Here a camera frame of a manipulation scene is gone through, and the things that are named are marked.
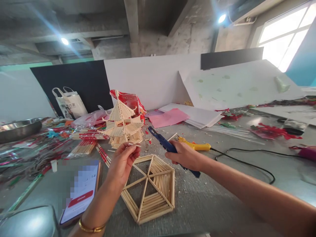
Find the hand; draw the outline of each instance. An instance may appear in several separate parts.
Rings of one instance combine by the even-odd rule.
[[[132,165],[140,155],[141,148],[127,142],[119,146],[113,155],[105,182],[117,188],[123,188],[128,180]]]
[[[178,153],[166,152],[165,156],[172,160],[173,164],[180,163],[183,167],[193,171],[201,171],[204,162],[208,159],[206,156],[193,150],[185,143],[169,141],[175,146]]]

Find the stainless steel bowl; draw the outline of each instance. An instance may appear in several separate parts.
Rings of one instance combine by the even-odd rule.
[[[0,132],[0,144],[15,142],[40,131],[42,123],[39,118],[22,120],[1,125],[5,131]]]

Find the teal wall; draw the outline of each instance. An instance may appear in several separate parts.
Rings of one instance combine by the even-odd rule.
[[[82,63],[82,62],[89,62],[89,61],[94,61],[94,58],[68,59],[68,60],[64,60],[63,63],[71,64],[71,63]],[[8,66],[0,66],[0,71],[19,71],[19,70],[29,69],[31,67],[52,66],[52,65],[53,64],[51,62],[8,65]]]
[[[316,86],[316,19],[285,74],[298,86]]]

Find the red button on screen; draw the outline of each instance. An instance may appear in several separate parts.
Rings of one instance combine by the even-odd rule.
[[[91,197],[93,194],[93,190],[85,193],[84,195],[81,195],[80,197],[77,197],[73,200],[71,200],[71,202],[69,203],[68,207],[72,207],[73,205],[76,205],[77,203],[87,199],[88,197]]]

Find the pink paper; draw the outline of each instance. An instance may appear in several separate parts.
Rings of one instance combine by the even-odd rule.
[[[149,116],[149,119],[154,128],[171,126],[189,118],[189,115],[179,109],[172,109],[161,115]]]
[[[160,115],[160,114],[164,114],[164,112],[162,112],[160,110],[154,110],[154,111],[147,112],[145,114],[145,117],[149,118],[149,116]]]

